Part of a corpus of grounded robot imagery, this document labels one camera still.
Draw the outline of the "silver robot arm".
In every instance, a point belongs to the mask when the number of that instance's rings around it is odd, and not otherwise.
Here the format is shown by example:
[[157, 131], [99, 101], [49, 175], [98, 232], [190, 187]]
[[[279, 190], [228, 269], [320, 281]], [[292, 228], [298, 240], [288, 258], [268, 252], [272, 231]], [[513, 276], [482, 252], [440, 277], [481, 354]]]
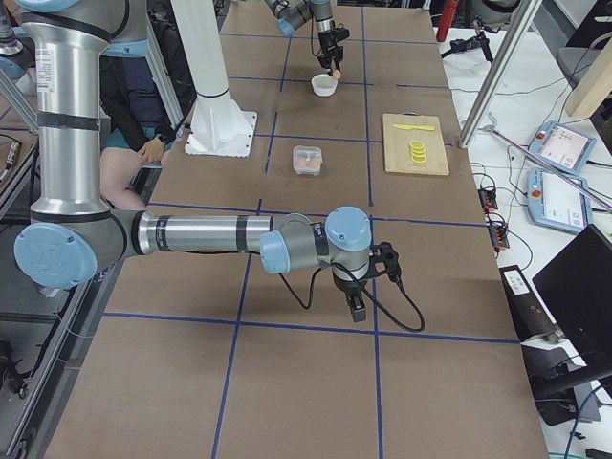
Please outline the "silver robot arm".
[[321, 223], [300, 214], [157, 216], [110, 208], [99, 185], [99, 60], [107, 50], [142, 56], [149, 18], [143, 1], [25, 1], [34, 42], [41, 194], [14, 257], [39, 285], [70, 289], [134, 255], [154, 251], [252, 253], [268, 273], [330, 269], [354, 320], [373, 266], [371, 231], [358, 208]]
[[350, 31], [336, 24], [331, 2], [298, 1], [294, 6], [289, 1], [266, 0], [265, 3], [276, 18], [277, 28], [287, 37], [292, 37], [309, 21], [316, 26], [320, 45], [320, 51], [316, 53], [317, 60], [330, 77], [339, 80], [344, 56], [340, 42], [350, 36]]

